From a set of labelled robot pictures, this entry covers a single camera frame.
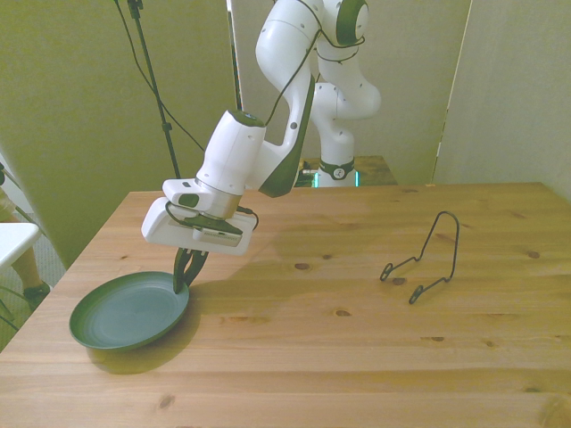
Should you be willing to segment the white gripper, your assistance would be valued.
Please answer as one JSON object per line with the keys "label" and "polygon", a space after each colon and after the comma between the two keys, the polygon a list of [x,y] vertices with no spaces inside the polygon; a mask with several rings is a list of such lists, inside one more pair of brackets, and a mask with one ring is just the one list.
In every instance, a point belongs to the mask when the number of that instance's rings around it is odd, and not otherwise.
{"label": "white gripper", "polygon": [[173,291],[179,294],[200,274],[207,251],[244,254],[255,225],[255,217],[245,214],[219,220],[159,198],[147,212],[141,231],[149,243],[179,247],[173,267]]}

